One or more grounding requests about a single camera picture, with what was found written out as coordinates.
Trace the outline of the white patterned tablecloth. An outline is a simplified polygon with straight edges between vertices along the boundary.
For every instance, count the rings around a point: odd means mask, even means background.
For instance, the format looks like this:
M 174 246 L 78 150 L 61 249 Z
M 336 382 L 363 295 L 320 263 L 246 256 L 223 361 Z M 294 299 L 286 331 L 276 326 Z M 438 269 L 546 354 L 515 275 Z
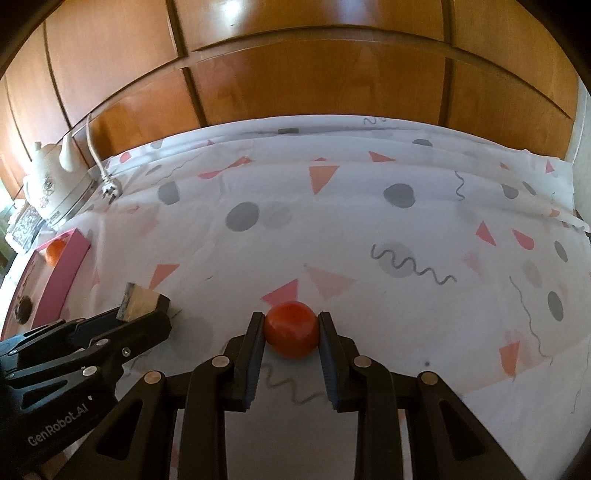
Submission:
M 439 374 L 527 478 L 566 472 L 590 430 L 590 220 L 569 163 L 421 123 L 301 116 L 175 135 L 108 170 L 122 195 L 68 222 L 90 248 L 64 313 L 113 308 L 128 283 L 172 313 L 118 394 L 297 300 L 390 370 Z

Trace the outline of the white ceramic electric kettle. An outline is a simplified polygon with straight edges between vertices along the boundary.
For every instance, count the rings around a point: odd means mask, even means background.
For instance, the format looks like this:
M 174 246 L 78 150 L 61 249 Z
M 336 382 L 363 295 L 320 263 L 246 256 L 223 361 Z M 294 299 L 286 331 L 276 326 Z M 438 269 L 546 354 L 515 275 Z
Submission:
M 35 143 L 23 191 L 48 225 L 55 226 L 67 217 L 92 187 L 88 166 L 71 133 L 60 144 Z

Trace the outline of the pale cut vegetable piece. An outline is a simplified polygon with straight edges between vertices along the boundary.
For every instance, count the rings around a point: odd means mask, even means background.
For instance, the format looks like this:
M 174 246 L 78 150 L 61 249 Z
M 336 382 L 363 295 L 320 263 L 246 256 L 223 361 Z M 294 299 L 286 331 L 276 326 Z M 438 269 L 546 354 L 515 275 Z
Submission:
M 116 314 L 120 321 L 130 322 L 152 312 L 167 313 L 170 299 L 156 291 L 128 282 Z

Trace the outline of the pink rimmed white tray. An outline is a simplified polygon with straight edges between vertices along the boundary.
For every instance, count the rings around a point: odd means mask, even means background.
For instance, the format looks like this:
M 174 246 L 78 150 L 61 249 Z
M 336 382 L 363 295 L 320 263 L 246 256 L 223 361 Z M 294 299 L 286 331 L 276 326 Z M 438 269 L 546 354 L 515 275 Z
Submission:
M 50 324 L 60 318 L 62 308 L 77 271 L 82 264 L 90 242 L 77 229 L 68 230 L 55 237 L 63 240 L 65 247 L 54 266 L 47 263 L 45 252 L 53 242 L 47 241 L 35 249 L 10 296 L 7 311 L 1 315 L 1 339 L 20 335 L 34 328 Z M 26 321 L 17 320 L 17 306 L 28 298 L 31 304 Z

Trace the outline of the dark round fruit front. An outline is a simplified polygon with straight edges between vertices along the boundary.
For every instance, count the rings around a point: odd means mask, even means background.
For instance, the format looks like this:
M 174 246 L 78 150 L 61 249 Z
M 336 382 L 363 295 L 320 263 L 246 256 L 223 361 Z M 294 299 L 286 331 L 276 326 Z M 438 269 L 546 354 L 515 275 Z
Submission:
M 14 307 L 14 317 L 18 324 L 26 324 L 32 314 L 33 303 L 29 296 L 22 296 Z

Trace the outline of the red tomato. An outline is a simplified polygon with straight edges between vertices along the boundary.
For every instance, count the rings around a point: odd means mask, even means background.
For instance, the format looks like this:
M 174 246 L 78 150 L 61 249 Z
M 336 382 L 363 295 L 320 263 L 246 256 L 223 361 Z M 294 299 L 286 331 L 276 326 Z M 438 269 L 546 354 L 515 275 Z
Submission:
M 318 317 L 310 307 L 297 301 L 273 306 L 264 319 L 267 344 L 283 358 L 301 360 L 318 347 Z

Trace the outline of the silver patterned tissue box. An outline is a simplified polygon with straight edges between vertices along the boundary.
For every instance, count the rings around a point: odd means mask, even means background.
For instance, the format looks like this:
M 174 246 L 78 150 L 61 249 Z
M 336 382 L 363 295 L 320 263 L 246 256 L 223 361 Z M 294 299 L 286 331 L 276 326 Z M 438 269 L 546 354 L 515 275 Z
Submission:
M 44 223 L 42 216 L 27 201 L 15 203 L 5 239 L 17 254 L 26 253 L 32 247 Z

